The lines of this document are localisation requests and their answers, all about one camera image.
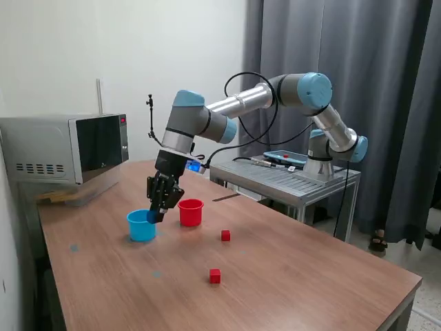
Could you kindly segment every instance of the white wall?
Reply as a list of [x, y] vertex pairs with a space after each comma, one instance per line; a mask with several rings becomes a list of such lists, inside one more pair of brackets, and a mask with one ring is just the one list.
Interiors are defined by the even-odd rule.
[[[0, 91], [0, 114], [4, 112]], [[32, 325], [34, 273], [24, 232], [0, 146], [0, 330], [29, 330]]]
[[21, 275], [12, 230], [17, 216], [11, 203], [3, 157], [0, 155], [0, 158], [0, 329], [21, 330]]
[[[106, 112], [126, 112], [131, 160], [153, 159], [147, 138], [147, 94], [154, 96], [154, 129], [161, 140], [180, 89], [206, 103], [224, 98], [223, 84], [242, 70], [245, 0], [97, 0]], [[238, 92], [239, 79], [231, 91]], [[196, 153], [223, 147], [195, 139]], [[216, 155], [229, 160], [236, 150]]]
[[0, 89], [8, 114], [96, 112], [101, 62], [92, 2], [0, 4]]

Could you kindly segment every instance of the tiled floor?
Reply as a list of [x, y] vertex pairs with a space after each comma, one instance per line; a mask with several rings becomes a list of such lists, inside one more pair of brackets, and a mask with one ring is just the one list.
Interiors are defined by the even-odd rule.
[[[332, 233], [334, 224], [333, 220], [325, 223], [320, 222], [317, 228]], [[441, 210], [431, 209], [427, 229], [437, 232], [440, 226]], [[356, 228], [353, 228], [350, 242], [363, 250], [367, 250], [369, 236], [361, 234]], [[417, 292], [414, 306], [437, 319], [441, 319], [441, 250], [433, 248], [427, 239], [421, 251], [415, 245], [408, 245], [401, 241], [390, 243], [386, 255], [382, 258], [423, 277], [422, 286]], [[412, 312], [408, 330], [441, 331], [441, 328]]]

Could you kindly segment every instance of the microwave door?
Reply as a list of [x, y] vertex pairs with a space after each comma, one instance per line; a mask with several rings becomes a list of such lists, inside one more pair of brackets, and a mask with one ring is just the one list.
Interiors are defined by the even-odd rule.
[[83, 182], [123, 162], [118, 116], [76, 121]]

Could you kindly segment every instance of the plastic cup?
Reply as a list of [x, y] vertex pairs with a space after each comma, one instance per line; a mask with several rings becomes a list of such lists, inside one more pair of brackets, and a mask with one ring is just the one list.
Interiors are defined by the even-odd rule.
[[202, 207], [204, 203], [198, 199], [179, 201], [179, 218], [183, 226], [198, 226], [202, 221]]
[[148, 209], [140, 209], [127, 214], [131, 240], [149, 241], [156, 236], [156, 224], [147, 220], [148, 213]]

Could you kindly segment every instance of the microwave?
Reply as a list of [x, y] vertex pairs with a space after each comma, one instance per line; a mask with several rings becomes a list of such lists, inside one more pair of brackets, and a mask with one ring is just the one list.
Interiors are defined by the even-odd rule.
[[125, 114], [0, 118], [8, 177], [82, 184], [129, 159]]

